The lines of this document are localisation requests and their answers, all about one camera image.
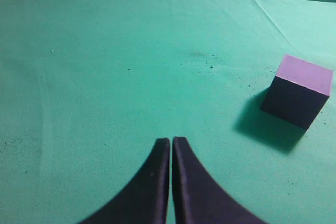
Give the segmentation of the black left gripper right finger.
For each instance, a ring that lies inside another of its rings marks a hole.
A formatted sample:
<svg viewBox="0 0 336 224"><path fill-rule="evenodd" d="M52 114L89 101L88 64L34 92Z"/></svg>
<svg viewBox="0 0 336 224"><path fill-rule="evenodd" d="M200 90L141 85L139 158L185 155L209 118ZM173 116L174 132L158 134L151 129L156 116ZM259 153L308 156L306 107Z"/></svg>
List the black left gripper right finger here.
<svg viewBox="0 0 336 224"><path fill-rule="evenodd" d="M176 223L264 223L219 186L185 137L173 139L172 193Z"/></svg>

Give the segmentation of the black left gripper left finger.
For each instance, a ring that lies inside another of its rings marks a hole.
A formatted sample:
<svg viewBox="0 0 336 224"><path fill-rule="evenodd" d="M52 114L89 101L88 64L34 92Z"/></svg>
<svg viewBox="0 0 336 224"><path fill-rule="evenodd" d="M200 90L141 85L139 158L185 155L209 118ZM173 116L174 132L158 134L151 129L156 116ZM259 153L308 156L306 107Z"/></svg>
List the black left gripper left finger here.
<svg viewBox="0 0 336 224"><path fill-rule="evenodd" d="M166 223L169 181L170 140L159 138L127 185L81 223Z"/></svg>

